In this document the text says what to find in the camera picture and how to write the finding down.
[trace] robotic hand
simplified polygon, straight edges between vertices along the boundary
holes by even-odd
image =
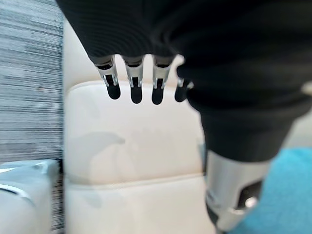
[[[142,60],[154,56],[154,104],[170,64],[175,99],[200,112],[208,151],[206,204],[219,233],[259,200],[261,185],[293,121],[311,107],[301,87],[312,77],[312,7],[304,0],[57,0],[112,99],[114,55],[122,55],[134,103],[142,100]]]

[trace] black fabric sleeve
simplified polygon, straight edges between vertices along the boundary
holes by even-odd
[[[90,59],[181,54],[206,148],[234,160],[274,157],[311,107],[309,0],[57,0]]]

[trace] white plastic object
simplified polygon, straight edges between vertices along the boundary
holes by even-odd
[[[0,234],[48,234],[52,185],[59,163],[53,159],[0,165]]]

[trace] teal carpet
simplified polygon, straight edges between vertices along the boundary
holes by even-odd
[[[281,151],[258,207],[230,234],[312,234],[312,149]]]

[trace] gray carpet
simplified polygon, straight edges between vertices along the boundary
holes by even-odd
[[[0,163],[62,156],[62,23],[53,0],[0,0]],[[53,234],[61,201],[60,179]]]

